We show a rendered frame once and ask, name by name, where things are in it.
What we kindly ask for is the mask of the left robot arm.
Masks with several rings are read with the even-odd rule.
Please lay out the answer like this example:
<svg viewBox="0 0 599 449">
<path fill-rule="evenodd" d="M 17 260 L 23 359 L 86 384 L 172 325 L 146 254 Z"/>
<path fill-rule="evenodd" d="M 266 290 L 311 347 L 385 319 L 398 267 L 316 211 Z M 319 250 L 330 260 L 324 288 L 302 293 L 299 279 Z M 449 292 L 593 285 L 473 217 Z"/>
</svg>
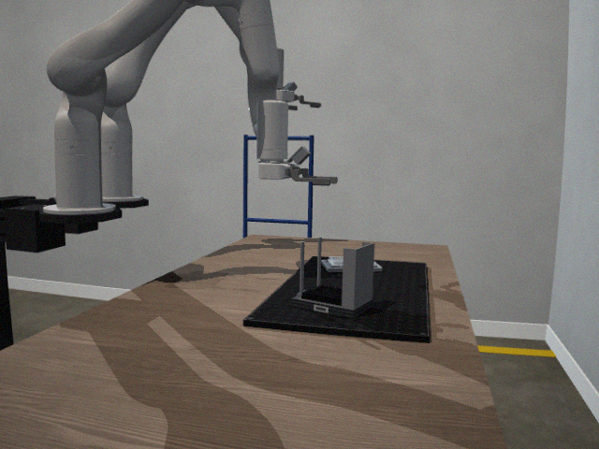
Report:
<svg viewBox="0 0 599 449">
<path fill-rule="evenodd" d="M 101 120 L 103 202 L 143 199 L 143 196 L 132 195 L 132 126 L 126 103 L 137 94 L 147 67 L 168 31 L 188 8 L 195 6 L 183 1 L 161 28 L 132 51 L 113 62 L 106 70 L 108 85 Z M 240 55 L 245 63 L 237 9 L 234 7 L 215 7 L 215 9 L 239 40 Z M 281 48 L 278 48 L 278 58 L 280 75 L 277 90 L 294 92 L 298 88 L 295 82 L 289 82 L 284 86 L 284 50 Z"/>
</svg>

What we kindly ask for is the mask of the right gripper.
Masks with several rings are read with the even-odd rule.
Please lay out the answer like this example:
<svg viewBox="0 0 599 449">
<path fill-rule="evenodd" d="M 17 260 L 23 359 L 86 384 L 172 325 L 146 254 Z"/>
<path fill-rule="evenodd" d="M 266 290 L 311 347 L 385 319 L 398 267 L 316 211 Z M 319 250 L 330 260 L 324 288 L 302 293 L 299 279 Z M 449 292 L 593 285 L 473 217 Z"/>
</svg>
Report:
<svg viewBox="0 0 599 449">
<path fill-rule="evenodd" d="M 258 161 L 258 163 L 270 163 L 258 165 L 258 178 L 263 180 L 282 180 L 292 178 L 293 181 L 309 181 L 312 182 L 313 185 L 323 186 L 330 186 L 331 183 L 336 184 L 338 181 L 337 177 L 309 176 L 309 168 L 300 168 L 297 164 L 286 164 L 272 161 Z M 300 174 L 302 174 L 303 178 L 299 177 Z"/>
</svg>

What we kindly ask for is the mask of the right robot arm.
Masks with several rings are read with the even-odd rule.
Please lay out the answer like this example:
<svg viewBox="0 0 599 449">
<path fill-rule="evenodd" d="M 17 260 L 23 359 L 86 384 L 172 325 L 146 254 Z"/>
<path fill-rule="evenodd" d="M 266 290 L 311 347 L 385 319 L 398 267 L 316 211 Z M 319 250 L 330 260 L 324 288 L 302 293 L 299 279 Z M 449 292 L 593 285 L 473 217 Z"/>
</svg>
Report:
<svg viewBox="0 0 599 449">
<path fill-rule="evenodd" d="M 301 146 L 281 162 L 288 156 L 283 151 L 287 150 L 288 103 L 276 97 L 280 67 L 270 0 L 131 0 L 104 22 L 60 45 L 49 57 L 47 75 L 63 96 L 54 123 L 57 207 L 46 206 L 43 212 L 77 215 L 116 210 L 102 200 L 104 68 L 161 28 L 183 1 L 238 11 L 256 159 L 301 165 L 311 154 Z"/>
</svg>

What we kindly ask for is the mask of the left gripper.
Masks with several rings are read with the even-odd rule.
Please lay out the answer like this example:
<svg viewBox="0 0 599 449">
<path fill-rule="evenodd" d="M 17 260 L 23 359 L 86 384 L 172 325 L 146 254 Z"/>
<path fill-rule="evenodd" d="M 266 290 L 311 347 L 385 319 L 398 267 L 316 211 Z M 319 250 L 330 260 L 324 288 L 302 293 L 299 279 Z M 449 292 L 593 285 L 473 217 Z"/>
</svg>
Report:
<svg viewBox="0 0 599 449">
<path fill-rule="evenodd" d="M 301 104 L 310 105 L 311 108 L 320 108 L 321 103 L 304 101 L 304 95 L 296 95 L 293 91 L 277 90 L 277 100 L 294 102 L 299 100 Z M 298 110 L 298 106 L 288 106 L 289 110 Z"/>
</svg>

